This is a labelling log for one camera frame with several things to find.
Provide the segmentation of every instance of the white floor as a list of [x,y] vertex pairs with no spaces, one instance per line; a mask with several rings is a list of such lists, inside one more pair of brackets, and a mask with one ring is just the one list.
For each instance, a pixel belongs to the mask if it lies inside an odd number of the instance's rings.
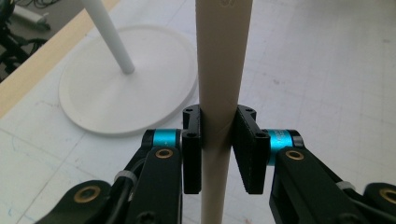
[[[195,45],[193,0],[121,0],[118,27],[151,23]],[[80,44],[98,36],[93,30]],[[86,133],[62,111],[58,82],[73,51],[0,120],[0,222],[34,223],[90,179],[112,182],[141,135]],[[240,104],[262,128],[298,130],[307,147],[362,193],[396,185],[396,3],[393,0],[255,0]],[[197,93],[190,105],[199,102]],[[163,128],[181,128],[181,114]],[[232,157],[224,223],[274,223],[262,196],[245,193]],[[185,196],[183,223],[200,222],[200,196]]]

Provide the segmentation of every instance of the white vertical rod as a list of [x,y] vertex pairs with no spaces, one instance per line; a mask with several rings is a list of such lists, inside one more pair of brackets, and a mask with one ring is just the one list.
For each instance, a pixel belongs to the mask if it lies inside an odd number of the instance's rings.
[[105,6],[101,0],[81,0],[88,14],[90,15],[102,38],[119,64],[124,74],[134,72],[134,64],[126,51],[120,36],[111,22]]
[[202,224],[222,221],[252,0],[196,0],[203,120]]

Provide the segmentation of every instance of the cream cylinder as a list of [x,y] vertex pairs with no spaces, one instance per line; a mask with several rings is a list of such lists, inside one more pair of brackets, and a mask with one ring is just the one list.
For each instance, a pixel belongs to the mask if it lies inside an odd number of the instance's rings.
[[248,42],[251,0],[196,0],[203,121],[201,223],[222,221],[233,117]]

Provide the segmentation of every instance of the round white base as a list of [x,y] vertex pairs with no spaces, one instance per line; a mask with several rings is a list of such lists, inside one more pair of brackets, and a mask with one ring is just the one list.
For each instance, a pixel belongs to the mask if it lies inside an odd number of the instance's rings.
[[196,51],[185,37],[153,25],[119,34],[135,66],[132,74],[122,73],[97,38],[76,53],[61,78],[65,114],[90,132],[125,135],[158,126],[179,112],[196,86]]

